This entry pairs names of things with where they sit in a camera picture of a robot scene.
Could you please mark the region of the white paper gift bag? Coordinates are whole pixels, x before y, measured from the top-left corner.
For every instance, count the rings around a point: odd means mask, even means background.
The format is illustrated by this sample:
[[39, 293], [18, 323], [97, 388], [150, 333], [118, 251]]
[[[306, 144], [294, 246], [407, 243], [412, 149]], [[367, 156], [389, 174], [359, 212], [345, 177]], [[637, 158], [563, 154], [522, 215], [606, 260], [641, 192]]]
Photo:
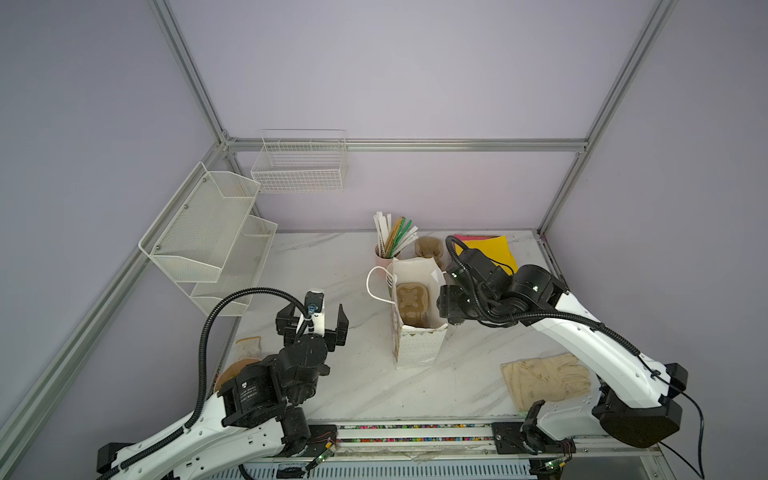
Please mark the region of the white paper gift bag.
[[[371, 288], [371, 276], [385, 278], [387, 297]], [[432, 258], [393, 260], [375, 266], [366, 279], [368, 295], [391, 309], [393, 357], [398, 369], [426, 368], [434, 364], [448, 332], [437, 299], [445, 285], [444, 273]]]

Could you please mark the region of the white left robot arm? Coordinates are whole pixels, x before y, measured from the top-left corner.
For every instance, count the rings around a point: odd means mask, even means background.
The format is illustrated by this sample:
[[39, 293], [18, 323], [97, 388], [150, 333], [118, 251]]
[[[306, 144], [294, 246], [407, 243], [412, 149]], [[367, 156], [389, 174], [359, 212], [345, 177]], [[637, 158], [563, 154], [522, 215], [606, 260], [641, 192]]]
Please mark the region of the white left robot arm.
[[[211, 393], [207, 346], [212, 326], [236, 300], [270, 295], [287, 305], [275, 318], [284, 346], [276, 354], [247, 364]], [[282, 290], [250, 287], [225, 296], [208, 314], [198, 347], [198, 392], [192, 412], [137, 443], [111, 442], [97, 454], [102, 479], [197, 479], [250, 459], [293, 456], [312, 441], [301, 408], [316, 394], [320, 377], [330, 368], [329, 353], [345, 344], [349, 320], [337, 315], [325, 324], [325, 296], [310, 291], [304, 300]]]

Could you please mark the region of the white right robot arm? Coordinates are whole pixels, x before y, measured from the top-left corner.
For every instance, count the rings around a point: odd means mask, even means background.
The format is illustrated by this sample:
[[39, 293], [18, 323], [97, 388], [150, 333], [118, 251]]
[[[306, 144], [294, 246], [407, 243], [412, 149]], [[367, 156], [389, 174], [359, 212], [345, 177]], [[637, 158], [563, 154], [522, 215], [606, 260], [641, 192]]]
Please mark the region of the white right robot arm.
[[575, 399], [535, 401], [520, 426], [522, 449], [543, 454], [574, 437], [604, 435], [648, 448], [679, 431], [683, 410], [675, 399], [687, 387], [684, 367], [643, 354], [597, 320], [548, 270], [525, 264], [509, 273], [455, 236], [447, 237], [446, 248], [451, 281], [436, 300], [441, 318], [496, 329], [531, 327], [598, 377], [598, 387]]

